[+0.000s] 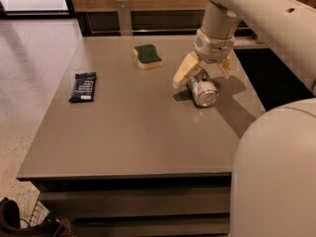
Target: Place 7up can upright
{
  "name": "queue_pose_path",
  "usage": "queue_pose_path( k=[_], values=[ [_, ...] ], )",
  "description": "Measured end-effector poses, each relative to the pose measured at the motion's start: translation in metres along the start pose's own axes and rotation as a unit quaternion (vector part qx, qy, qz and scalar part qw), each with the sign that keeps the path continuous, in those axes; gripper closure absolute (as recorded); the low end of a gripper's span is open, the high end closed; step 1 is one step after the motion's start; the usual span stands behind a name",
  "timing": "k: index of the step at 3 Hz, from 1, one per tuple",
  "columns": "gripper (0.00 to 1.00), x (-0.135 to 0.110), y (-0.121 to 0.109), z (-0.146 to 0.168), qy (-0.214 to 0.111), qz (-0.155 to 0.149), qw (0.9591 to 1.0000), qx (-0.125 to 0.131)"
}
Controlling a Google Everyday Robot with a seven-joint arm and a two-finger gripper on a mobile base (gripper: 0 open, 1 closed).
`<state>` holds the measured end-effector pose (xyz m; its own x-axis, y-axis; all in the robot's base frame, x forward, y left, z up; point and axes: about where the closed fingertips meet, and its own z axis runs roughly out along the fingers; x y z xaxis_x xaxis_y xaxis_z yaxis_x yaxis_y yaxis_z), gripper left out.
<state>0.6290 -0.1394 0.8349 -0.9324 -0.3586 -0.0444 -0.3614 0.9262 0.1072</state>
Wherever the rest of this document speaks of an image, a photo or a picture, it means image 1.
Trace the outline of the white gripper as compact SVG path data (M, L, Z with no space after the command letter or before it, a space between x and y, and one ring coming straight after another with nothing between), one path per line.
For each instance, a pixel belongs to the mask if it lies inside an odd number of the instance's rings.
M228 79L231 73L230 53L235 42L234 37L215 39L208 37L201 29L197 30L194 51L189 52L183 59L179 69L173 77L175 87L184 86L191 77L201 71L199 61L215 64L223 76Z

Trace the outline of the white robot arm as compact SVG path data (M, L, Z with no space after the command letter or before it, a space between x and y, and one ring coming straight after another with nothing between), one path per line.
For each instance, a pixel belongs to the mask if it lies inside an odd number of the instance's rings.
M228 55L245 22L278 57L246 72L270 110L245 131L233 160L230 237L316 237L316 11L296 0L207 0L194 49L174 76L196 102L214 93L197 76L204 63L230 73Z

